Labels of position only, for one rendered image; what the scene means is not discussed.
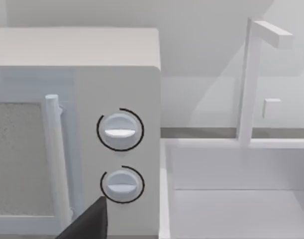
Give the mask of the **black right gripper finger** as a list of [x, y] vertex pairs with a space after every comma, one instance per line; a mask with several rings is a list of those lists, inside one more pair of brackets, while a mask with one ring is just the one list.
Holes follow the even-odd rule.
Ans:
[[107, 200], [99, 197], [55, 239], [107, 239]]

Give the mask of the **small pale microwave knob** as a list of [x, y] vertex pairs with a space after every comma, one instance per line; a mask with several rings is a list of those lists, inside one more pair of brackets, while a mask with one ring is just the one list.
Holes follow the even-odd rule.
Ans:
[[104, 172], [100, 178], [102, 194], [116, 204], [130, 204], [145, 191], [145, 180], [135, 168], [122, 165], [113, 172]]

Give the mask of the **microwave oven door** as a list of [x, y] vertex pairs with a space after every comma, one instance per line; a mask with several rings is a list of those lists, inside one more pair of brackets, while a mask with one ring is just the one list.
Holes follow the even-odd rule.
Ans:
[[22, 225], [61, 227], [56, 212], [45, 96], [58, 95], [70, 205], [65, 115], [74, 82], [64, 70], [0, 68], [0, 231]]

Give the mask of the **large pale microwave knob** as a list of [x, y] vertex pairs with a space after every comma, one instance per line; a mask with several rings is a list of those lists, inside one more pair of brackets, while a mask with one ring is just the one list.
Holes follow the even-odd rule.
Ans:
[[96, 134], [106, 148], [115, 152], [127, 152], [142, 142], [145, 127], [142, 119], [134, 111], [119, 108], [118, 112], [100, 116]]

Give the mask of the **white sink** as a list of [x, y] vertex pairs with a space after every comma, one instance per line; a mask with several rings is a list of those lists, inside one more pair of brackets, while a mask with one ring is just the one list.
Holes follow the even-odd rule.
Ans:
[[304, 140], [161, 140], [165, 239], [304, 239]]

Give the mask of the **pale microwave oven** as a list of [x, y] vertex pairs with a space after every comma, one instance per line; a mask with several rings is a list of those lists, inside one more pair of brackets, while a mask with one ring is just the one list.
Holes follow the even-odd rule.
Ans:
[[[115, 27], [0, 27], [0, 68], [64, 70], [72, 75], [74, 96], [68, 105], [70, 114], [64, 117], [74, 204], [72, 222], [104, 196], [100, 189], [103, 173], [127, 165], [142, 174], [145, 191], [130, 204], [116, 204], [106, 198], [107, 236], [156, 239], [160, 230], [158, 31]], [[96, 134], [100, 116], [118, 112], [119, 108], [134, 111], [145, 127], [142, 142], [127, 152], [106, 148]], [[0, 231], [0, 236], [57, 236], [65, 228], [22, 225]]]

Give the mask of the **tall white tap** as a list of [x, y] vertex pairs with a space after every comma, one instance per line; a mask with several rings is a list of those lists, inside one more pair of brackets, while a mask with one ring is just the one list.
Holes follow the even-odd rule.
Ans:
[[276, 49], [291, 49], [294, 35], [262, 19], [247, 20], [242, 67], [242, 85], [237, 139], [241, 147], [248, 147], [252, 139], [254, 107], [259, 78], [262, 42]]

